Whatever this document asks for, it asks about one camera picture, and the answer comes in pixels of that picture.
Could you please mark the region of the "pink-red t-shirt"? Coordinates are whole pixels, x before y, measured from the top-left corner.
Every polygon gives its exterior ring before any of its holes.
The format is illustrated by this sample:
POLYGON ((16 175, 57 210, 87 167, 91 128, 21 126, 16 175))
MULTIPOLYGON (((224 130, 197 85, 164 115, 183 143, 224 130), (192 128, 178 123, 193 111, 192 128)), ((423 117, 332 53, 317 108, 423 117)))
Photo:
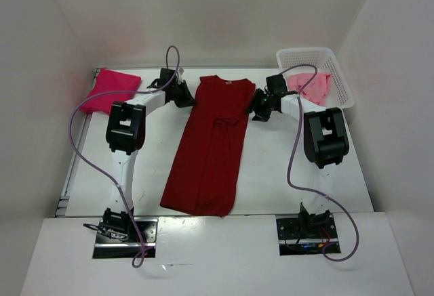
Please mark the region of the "pink-red t-shirt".
POLYGON ((114 102, 125 102, 134 97, 142 79, 135 75, 124 74, 103 68, 96 77, 96 82, 87 98, 112 91, 113 93, 98 96, 79 107, 86 114, 102 112, 109 115, 114 102))

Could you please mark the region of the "dark red t-shirt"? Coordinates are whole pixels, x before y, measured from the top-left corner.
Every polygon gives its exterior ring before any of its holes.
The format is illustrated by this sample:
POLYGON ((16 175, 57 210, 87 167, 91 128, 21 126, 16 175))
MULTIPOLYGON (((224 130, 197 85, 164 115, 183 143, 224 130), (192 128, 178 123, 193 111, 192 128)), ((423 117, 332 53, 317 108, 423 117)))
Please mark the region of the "dark red t-shirt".
POLYGON ((231 212, 255 88, 249 79, 200 78, 161 207, 195 216, 231 212))

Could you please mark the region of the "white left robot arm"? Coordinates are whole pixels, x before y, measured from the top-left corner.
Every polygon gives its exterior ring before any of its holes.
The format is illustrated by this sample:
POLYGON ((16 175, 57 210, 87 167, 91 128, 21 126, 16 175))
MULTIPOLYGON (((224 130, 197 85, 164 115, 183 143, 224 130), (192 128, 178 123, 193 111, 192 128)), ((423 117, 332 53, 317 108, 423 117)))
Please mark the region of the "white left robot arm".
POLYGON ((106 141, 111 151, 111 176, 115 183, 100 224, 100 229, 110 238, 126 241, 138 238, 130 218, 134 214, 132 182, 136 157, 145 141, 146 117, 169 102, 174 102, 179 108, 196 105, 185 80, 176 79, 163 90, 157 90, 157 83, 158 80, 154 80, 144 94, 112 105, 106 141))

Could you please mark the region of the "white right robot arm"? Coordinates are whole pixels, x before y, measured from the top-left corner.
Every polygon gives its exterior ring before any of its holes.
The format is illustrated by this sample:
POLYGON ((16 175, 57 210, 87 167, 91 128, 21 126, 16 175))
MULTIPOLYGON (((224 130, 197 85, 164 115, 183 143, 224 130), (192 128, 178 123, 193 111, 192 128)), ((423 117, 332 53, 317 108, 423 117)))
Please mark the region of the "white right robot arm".
POLYGON ((267 122, 272 111, 290 115, 298 121, 296 138, 292 146, 287 170, 288 185, 298 191, 309 192, 315 197, 309 203, 321 213, 309 213, 304 204, 298 213, 300 237, 322 231, 329 222, 330 211, 324 208, 329 202, 345 214, 349 212, 332 197, 332 185, 336 170, 349 153, 349 139, 340 108, 317 106, 295 91, 269 92, 256 89, 246 112, 254 113, 255 121, 267 122), (313 187, 296 185, 291 178, 292 166, 299 143, 302 143, 306 159, 317 168, 313 187))

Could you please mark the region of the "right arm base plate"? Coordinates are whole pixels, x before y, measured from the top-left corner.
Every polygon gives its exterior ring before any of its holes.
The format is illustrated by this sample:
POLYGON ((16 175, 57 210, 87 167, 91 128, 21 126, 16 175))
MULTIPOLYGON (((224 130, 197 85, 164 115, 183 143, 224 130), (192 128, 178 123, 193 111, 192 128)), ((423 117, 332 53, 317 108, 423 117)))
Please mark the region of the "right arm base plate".
POLYGON ((281 256, 321 255, 324 249, 326 254, 341 253, 334 217, 328 212, 304 219, 301 213, 277 216, 276 226, 281 256))

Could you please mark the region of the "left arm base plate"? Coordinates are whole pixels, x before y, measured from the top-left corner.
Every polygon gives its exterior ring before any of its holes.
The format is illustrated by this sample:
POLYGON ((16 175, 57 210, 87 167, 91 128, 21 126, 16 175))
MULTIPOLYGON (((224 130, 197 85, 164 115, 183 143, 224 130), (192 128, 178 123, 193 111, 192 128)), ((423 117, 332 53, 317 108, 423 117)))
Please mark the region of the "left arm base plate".
MULTIPOLYGON (((139 231, 145 245, 145 257, 155 258, 157 241, 157 218, 136 218, 139 231)), ((103 228, 102 221, 95 227, 93 259, 133 259, 140 250, 140 239, 132 228, 132 234, 116 232, 111 228, 103 228)))

